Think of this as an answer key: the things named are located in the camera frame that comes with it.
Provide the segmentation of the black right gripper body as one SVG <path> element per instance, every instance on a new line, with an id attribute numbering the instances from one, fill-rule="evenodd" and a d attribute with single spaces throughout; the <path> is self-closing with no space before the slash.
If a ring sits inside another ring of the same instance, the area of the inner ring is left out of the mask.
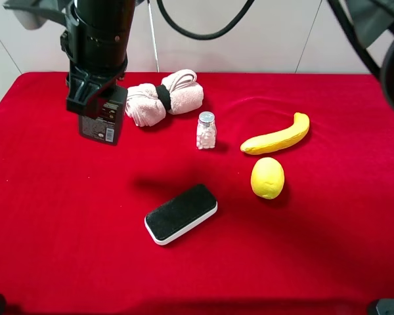
<path id="1" fill-rule="evenodd" d="M 109 72 L 92 72 L 70 61 L 66 77 L 68 95 L 66 109 L 80 116 L 98 116 L 103 104 L 109 99 L 116 81 L 125 73 L 128 59 L 120 67 Z"/>

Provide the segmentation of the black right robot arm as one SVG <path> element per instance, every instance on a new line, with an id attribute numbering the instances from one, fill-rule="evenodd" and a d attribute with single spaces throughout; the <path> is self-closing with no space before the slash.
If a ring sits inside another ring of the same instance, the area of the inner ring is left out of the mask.
<path id="1" fill-rule="evenodd" d="M 5 1 L 27 30 L 46 21 L 64 26 L 60 46 L 70 61 L 68 111 L 96 118 L 127 68 L 135 1 Z"/>

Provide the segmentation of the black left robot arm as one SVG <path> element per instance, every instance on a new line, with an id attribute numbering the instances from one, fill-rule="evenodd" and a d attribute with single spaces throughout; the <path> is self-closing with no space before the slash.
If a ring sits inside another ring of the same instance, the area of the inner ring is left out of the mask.
<path id="1" fill-rule="evenodd" d="M 394 109 L 394 1 L 329 0 L 328 4 L 351 48 Z"/>

